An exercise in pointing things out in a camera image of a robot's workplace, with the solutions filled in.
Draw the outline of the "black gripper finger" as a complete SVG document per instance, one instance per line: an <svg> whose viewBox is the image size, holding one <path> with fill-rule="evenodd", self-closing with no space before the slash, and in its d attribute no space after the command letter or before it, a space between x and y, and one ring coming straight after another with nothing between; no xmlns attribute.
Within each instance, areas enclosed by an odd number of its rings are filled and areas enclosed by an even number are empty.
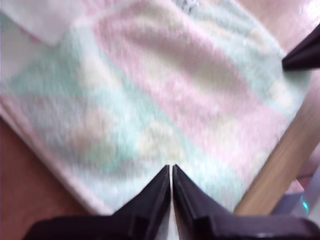
<svg viewBox="0 0 320 240"><path fill-rule="evenodd" d="M231 215L227 209L202 191L177 164L172 168L172 186L173 199L186 218Z"/></svg>
<svg viewBox="0 0 320 240"><path fill-rule="evenodd" d="M313 70L320 67L320 25L282 59L284 71Z"/></svg>
<svg viewBox="0 0 320 240"><path fill-rule="evenodd" d="M170 199L170 167L165 165L138 195L113 215L150 218L158 210L164 212Z"/></svg>

